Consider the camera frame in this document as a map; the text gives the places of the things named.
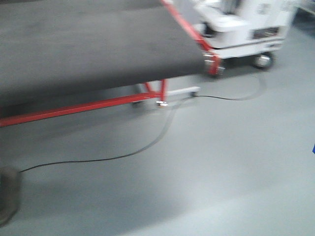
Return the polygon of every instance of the wheel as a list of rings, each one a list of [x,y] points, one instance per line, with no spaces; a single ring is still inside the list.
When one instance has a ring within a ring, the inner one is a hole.
[[[274,57],[270,52],[262,53],[254,57],[254,67],[262,70],[268,70],[274,64]]]
[[[197,92],[190,92],[190,96],[191,97],[196,97],[197,96]]]

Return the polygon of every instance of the power cord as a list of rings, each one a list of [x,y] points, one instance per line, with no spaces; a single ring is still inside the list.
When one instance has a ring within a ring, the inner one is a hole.
[[[110,161],[110,160],[117,160],[117,159],[122,159],[122,158],[126,158],[129,156],[134,156],[136,154],[139,154],[149,148],[151,148],[152,146],[154,146],[155,144],[157,144],[160,140],[163,139],[163,137],[166,135],[167,131],[169,130],[173,120],[174,120],[174,116],[177,112],[177,110],[188,100],[195,98],[195,97],[208,97],[208,98],[215,98],[215,99],[221,99],[221,100],[228,100],[228,101],[246,101],[246,100],[253,100],[257,97],[259,97],[262,92],[264,91],[265,87],[265,82],[259,78],[259,83],[260,83],[260,87],[258,89],[258,91],[256,93],[254,93],[253,95],[250,96],[246,96],[246,97],[241,97],[241,98],[226,98],[226,97],[218,97],[218,96],[209,96],[209,95],[194,95],[193,97],[186,97],[181,99],[180,101],[178,101],[171,109],[166,122],[164,124],[164,127],[162,128],[160,134],[149,144],[147,144],[146,146],[144,146],[143,148],[134,151],[132,153],[129,154],[125,154],[125,155],[121,155],[121,156],[116,156],[116,157],[112,157],[112,158],[104,158],[104,159],[95,159],[95,160],[82,160],[82,161],[59,161],[59,162],[51,162],[51,163],[45,163],[45,164],[40,164],[40,165],[36,165],[36,166],[32,166],[29,167],[27,169],[24,169],[22,171],[20,171],[20,173],[26,172],[26,171],[30,171],[33,170],[35,168],[39,168],[39,167],[44,167],[44,166],[52,166],[52,165],[58,165],[58,164],[67,164],[67,163],[88,163],[88,162],[98,162],[98,161]]]

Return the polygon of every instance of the epoxy floor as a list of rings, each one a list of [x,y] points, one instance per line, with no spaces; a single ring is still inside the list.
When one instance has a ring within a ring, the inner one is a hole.
[[[236,61],[219,79],[169,80],[170,89],[253,100],[190,99],[164,138],[140,154],[25,172],[21,209],[0,235],[314,236],[314,22],[295,20],[268,72]],[[24,169],[133,152],[160,133],[183,97],[166,109],[151,100],[2,128],[2,164]]]

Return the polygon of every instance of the black conveyor belt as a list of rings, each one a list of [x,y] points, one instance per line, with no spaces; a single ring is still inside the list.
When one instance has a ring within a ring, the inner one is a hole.
[[[159,0],[0,0],[0,107],[203,66]]]

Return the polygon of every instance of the white machine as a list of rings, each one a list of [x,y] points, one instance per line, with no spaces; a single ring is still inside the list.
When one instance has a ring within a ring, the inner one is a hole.
[[[299,0],[173,0],[177,10],[222,59],[257,55],[254,65],[269,68]]]

